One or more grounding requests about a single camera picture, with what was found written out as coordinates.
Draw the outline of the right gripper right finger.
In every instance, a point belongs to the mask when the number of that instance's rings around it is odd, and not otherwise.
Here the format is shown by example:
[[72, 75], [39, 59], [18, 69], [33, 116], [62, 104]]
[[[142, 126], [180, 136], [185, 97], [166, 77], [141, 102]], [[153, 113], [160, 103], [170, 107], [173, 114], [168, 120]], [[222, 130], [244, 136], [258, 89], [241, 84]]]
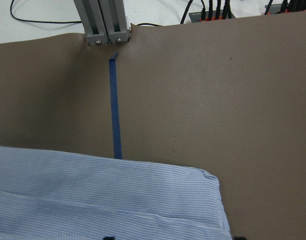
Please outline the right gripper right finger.
[[244, 237], [244, 236], [234, 236], [233, 240], [246, 240], [246, 237]]

